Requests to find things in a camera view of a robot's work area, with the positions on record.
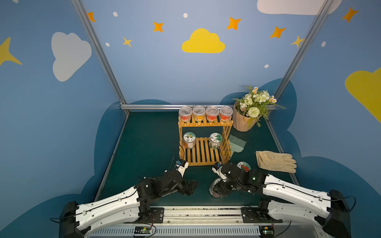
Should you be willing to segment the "bamboo two-tier shelf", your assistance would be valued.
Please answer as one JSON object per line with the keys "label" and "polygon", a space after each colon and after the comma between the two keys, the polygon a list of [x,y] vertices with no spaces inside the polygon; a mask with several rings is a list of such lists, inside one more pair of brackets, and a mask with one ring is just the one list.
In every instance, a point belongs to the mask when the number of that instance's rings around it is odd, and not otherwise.
{"label": "bamboo two-tier shelf", "polygon": [[[179,157],[189,163],[190,166],[212,166],[216,162],[222,164],[227,163],[232,156],[232,149],[229,141],[229,135],[233,121],[221,121],[217,119],[214,122],[209,122],[206,117],[203,117],[201,122],[196,122],[190,119],[188,122],[178,120],[179,135],[180,135],[180,151]],[[195,135],[195,144],[193,148],[189,149],[184,141],[184,128],[188,128],[190,132],[194,133],[195,129],[199,128],[212,128],[211,132],[217,132],[221,134],[222,142],[213,149],[209,146],[210,136],[202,137],[201,134]]]}

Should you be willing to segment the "small clear jar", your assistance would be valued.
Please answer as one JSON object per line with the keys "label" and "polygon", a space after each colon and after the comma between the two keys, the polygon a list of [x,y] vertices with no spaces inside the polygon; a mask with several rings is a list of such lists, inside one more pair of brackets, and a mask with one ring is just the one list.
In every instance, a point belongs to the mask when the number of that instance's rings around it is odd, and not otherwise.
{"label": "small clear jar", "polygon": [[219,110],[219,117],[222,122],[228,122],[233,115],[233,109],[229,106],[222,106]]}
{"label": "small clear jar", "polygon": [[206,113],[204,106],[195,106],[192,110],[192,116],[195,122],[202,122]]}
{"label": "small clear jar", "polygon": [[214,106],[209,106],[207,107],[205,114],[208,122],[215,122],[219,116],[219,109]]}
{"label": "small clear jar", "polygon": [[192,118],[192,108],[189,106],[184,106],[179,109],[179,116],[181,121],[187,123]]}

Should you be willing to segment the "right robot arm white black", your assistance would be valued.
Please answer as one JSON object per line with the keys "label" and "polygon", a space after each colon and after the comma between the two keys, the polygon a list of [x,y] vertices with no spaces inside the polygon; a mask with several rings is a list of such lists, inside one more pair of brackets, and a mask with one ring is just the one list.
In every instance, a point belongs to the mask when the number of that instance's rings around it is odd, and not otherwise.
{"label": "right robot arm white black", "polygon": [[256,208],[246,206],[241,209],[245,223],[294,221],[309,223],[333,238],[351,237],[351,209],[337,190],[307,189],[242,164],[217,162],[212,171],[218,175],[209,188],[215,198],[226,197],[233,191],[261,193],[269,197],[261,200]]}

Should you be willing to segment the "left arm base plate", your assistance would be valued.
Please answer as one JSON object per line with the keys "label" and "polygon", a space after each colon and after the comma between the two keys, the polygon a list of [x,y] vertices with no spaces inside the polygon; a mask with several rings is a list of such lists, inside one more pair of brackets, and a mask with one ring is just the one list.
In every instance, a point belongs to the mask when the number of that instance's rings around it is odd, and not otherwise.
{"label": "left arm base plate", "polygon": [[149,210],[139,213],[139,217],[133,223],[136,224],[162,224],[164,219],[164,207],[153,207]]}

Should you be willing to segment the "large jar red strawberry lid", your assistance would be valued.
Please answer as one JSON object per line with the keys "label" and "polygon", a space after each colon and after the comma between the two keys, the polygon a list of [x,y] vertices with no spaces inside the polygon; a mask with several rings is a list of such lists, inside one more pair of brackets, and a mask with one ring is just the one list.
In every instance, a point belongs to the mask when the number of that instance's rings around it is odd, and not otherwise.
{"label": "large jar red strawberry lid", "polygon": [[246,172],[249,172],[252,168],[251,166],[247,163],[247,162],[239,162],[237,164],[237,167],[239,167],[240,169],[246,171]]}

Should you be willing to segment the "large jar orange flower lid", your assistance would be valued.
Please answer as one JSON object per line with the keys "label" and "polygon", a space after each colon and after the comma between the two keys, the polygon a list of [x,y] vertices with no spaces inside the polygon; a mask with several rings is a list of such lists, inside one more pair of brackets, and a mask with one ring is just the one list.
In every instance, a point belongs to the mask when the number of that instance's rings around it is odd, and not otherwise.
{"label": "large jar orange flower lid", "polygon": [[193,149],[195,146],[196,135],[193,132],[187,132],[183,135],[183,145],[186,149]]}

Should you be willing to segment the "large jar purple flower lid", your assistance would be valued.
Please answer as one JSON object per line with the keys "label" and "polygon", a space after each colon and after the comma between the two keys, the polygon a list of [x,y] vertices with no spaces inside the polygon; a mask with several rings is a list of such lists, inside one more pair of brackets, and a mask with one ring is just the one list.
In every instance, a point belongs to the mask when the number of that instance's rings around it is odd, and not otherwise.
{"label": "large jar purple flower lid", "polygon": [[221,196],[219,195],[218,192],[215,191],[215,186],[221,181],[221,178],[217,178],[213,181],[213,183],[209,187],[209,193],[214,197],[214,198],[220,198]]}

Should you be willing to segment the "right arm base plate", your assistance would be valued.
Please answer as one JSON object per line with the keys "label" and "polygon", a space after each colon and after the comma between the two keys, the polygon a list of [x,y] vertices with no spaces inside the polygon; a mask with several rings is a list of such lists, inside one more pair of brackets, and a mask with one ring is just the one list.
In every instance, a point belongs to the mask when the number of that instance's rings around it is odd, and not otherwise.
{"label": "right arm base plate", "polygon": [[253,208],[245,206],[241,208],[244,223],[282,223],[283,220],[276,220],[268,214],[267,209]]}

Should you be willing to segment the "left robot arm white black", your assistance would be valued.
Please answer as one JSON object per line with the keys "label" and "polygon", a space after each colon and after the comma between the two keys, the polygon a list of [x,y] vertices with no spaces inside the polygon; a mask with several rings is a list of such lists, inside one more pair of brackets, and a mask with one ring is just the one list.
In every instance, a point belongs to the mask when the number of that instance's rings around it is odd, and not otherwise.
{"label": "left robot arm white black", "polygon": [[152,214],[150,205],[159,199],[177,192],[188,196],[194,193],[198,183],[185,180],[184,172],[178,167],[96,202],[67,203],[59,217],[59,237],[84,238],[108,226],[147,222]]}

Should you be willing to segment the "large jar green leaf lid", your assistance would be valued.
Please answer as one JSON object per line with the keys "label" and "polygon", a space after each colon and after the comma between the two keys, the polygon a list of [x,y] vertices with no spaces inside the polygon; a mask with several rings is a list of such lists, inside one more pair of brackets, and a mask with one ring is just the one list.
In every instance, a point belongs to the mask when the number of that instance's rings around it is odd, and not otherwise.
{"label": "large jar green leaf lid", "polygon": [[221,134],[217,132],[212,133],[209,137],[209,147],[214,150],[218,149],[222,142],[222,139],[223,137]]}

